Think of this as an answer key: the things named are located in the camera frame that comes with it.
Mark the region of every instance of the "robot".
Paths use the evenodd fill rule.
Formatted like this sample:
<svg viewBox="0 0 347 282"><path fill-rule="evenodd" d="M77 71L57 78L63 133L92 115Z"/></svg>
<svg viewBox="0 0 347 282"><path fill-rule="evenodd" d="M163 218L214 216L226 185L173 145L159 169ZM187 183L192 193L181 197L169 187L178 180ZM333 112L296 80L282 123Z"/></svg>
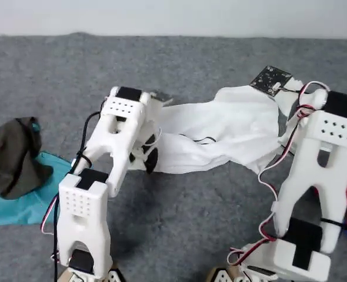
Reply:
<svg viewBox="0 0 347 282"><path fill-rule="evenodd" d="M271 72L282 74L268 66L258 79L266 78L266 73ZM288 78L286 82L293 79L285 73L283 76ZM265 79L268 81L264 84L266 93L274 99L282 99L290 90L272 77ZM305 94L311 84L320 85L322 89ZM296 93L299 93L299 103L287 122L289 134L283 157L259 174L259 181L272 188L261 180L261 174L279 164L290 147L296 145L292 150L295 155L291 170L276 195L272 213L259 227L261 232L263 225L273 219L276 236L261 232L262 240L242 249L231 248L229 257L236 256L236 261L230 262L228 257L229 267L214 269L208 276L209 282L266 282L278 278L328 280L329 255L336 247L347 214L347 95L331 91L316 81L307 83ZM318 163L320 150L329 152L325 167ZM319 193L320 226L292 217L294 205L311 186Z"/></svg>
<svg viewBox="0 0 347 282"><path fill-rule="evenodd" d="M72 273L69 281L122 281L120 273L109 272L113 259L107 199L117 196L131 163L144 165L147 173L154 170L161 135L156 118L163 104L155 93L112 88L94 132L72 163L75 169L60 182L57 243L59 262ZM106 153L114 161L110 174L91 169Z"/></svg>
<svg viewBox="0 0 347 282"><path fill-rule="evenodd" d="M267 94L290 91L284 87L291 76L282 76L285 82L270 81ZM329 255L338 241L347 209L347 95L331 91L323 83L323 89L312 96L305 94L311 83L299 92L299 105L288 120L291 135L284 153L295 144L295 157L279 194L276 192L272 214L260 226L263 239L232 249L236 262L216 269L209 281L328 279ZM154 93L125 87L112 88L104 101L99 121L74 161L72 173L59 184L57 244L59 262L67 267L59 281L124 281L121 273L112 269L107 199L118 194L131 163L139 162L148 173L154 170L161 134L156 121L163 105ZM324 148L330 151L327 167L317 161L319 150ZM91 168L105 153L114 160L110 174ZM323 217L320 226L291 217L295 203L311 186L319 191ZM272 219L275 236L263 232L263 225Z"/></svg>

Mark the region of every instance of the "dark green fabric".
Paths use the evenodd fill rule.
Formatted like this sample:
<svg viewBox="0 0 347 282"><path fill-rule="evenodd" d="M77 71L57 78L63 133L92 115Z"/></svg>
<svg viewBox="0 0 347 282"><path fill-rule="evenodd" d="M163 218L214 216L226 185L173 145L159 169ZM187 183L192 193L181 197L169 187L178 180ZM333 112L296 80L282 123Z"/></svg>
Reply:
<svg viewBox="0 0 347 282"><path fill-rule="evenodd" d="M17 199L51 176L53 168L35 160L41 144L34 117L13 119L0 127L0 197Z"/></svg>

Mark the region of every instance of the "carpet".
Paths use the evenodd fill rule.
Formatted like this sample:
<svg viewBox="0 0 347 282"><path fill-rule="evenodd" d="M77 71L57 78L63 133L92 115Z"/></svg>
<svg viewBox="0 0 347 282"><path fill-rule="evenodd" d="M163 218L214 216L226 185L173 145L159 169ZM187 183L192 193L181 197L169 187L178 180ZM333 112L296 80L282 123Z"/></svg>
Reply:
<svg viewBox="0 0 347 282"><path fill-rule="evenodd" d="M72 159L85 118L115 85L159 89L175 103L205 102L248 84L266 65L347 93L347 41L306 39L0 37L0 125L37 116L43 150ZM292 158L267 173L279 186ZM108 172L106 157L95 168ZM259 239L272 203L254 173L234 163L183 175L129 172L108 201L112 255L129 282L204 281L230 246ZM318 221L306 194L294 215ZM37 225L0 227L0 282L52 281L52 238ZM330 282L347 281L347 236L332 255Z"/></svg>

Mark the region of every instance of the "white fabric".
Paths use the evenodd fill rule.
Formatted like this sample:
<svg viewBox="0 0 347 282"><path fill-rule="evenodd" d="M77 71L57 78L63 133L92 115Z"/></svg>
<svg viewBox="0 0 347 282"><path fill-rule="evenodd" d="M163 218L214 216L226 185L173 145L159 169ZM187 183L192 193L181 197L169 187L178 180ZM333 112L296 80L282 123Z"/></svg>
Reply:
<svg viewBox="0 0 347 282"><path fill-rule="evenodd" d="M279 148L278 106L250 86L222 88L207 103L164 107L159 122L156 172L206 171L232 161L258 173ZM194 141L206 137L216 142Z"/></svg>

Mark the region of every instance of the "white wall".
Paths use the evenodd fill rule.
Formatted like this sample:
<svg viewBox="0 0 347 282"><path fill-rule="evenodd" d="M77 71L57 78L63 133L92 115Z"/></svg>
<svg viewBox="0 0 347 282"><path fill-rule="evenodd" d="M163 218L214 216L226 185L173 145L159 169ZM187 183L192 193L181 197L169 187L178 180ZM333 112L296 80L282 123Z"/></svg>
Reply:
<svg viewBox="0 0 347 282"><path fill-rule="evenodd" d="M0 0L0 34L347 38L347 0Z"/></svg>

